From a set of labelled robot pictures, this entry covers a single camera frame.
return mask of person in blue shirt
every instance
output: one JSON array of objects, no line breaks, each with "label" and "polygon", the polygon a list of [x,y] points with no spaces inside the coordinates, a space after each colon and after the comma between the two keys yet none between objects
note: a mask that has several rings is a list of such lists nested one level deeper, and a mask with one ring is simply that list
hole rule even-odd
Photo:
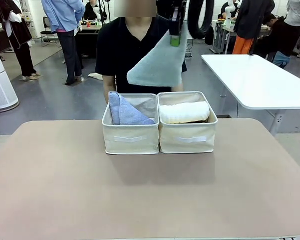
[{"label": "person in blue shirt", "polygon": [[51,31],[57,33],[64,53],[68,77],[66,85],[81,81],[82,69],[76,51],[74,31],[85,8],[81,0],[41,0],[43,10],[49,18]]}]

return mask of light blue towel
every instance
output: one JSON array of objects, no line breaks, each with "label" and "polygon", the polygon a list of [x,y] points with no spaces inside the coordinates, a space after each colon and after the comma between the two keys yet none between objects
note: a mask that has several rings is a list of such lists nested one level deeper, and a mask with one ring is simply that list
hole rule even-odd
[{"label": "light blue towel", "polygon": [[154,121],[132,106],[117,92],[109,92],[109,107],[113,125],[151,125]]},{"label": "light blue towel", "polygon": [[275,55],[274,60],[273,60],[273,64],[275,64],[276,66],[284,68],[287,64],[289,64],[290,60],[291,60],[291,57],[285,56],[283,53],[278,51]]},{"label": "light blue towel", "polygon": [[128,82],[152,87],[178,86],[182,82],[181,73],[187,37],[188,28],[184,22],[180,45],[171,46],[171,36],[168,30],[155,47],[128,72]]}]

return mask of orange pants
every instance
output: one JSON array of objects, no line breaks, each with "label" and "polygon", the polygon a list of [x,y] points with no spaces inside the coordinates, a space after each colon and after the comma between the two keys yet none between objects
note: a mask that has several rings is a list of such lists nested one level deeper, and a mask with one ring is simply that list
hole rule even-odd
[{"label": "orange pants", "polygon": [[254,39],[244,39],[236,36],[233,54],[248,54]]}]

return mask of blue shirt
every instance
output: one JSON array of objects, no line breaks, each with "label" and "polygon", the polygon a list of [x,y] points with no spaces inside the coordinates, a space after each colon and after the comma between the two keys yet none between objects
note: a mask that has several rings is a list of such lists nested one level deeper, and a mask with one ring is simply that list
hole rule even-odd
[{"label": "blue shirt", "polygon": [[51,31],[72,31],[77,28],[85,7],[81,0],[41,0],[43,10],[50,20]]}]

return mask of cream storage bin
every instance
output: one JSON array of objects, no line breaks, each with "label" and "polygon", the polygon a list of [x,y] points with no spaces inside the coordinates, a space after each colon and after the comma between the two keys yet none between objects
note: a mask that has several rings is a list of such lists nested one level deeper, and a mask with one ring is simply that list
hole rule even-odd
[{"label": "cream storage bin", "polygon": [[[188,92],[164,92],[158,94],[158,105],[174,105],[181,103],[193,103],[206,100],[200,91]],[[211,106],[207,123],[164,123],[160,117],[160,146],[161,152],[166,154],[188,154],[213,152],[215,128],[218,122]]]},{"label": "cream storage bin", "polygon": [[109,104],[102,119],[105,152],[114,155],[144,155],[159,152],[159,112],[153,94],[122,94],[136,109],[154,120],[154,125],[113,125]]}]

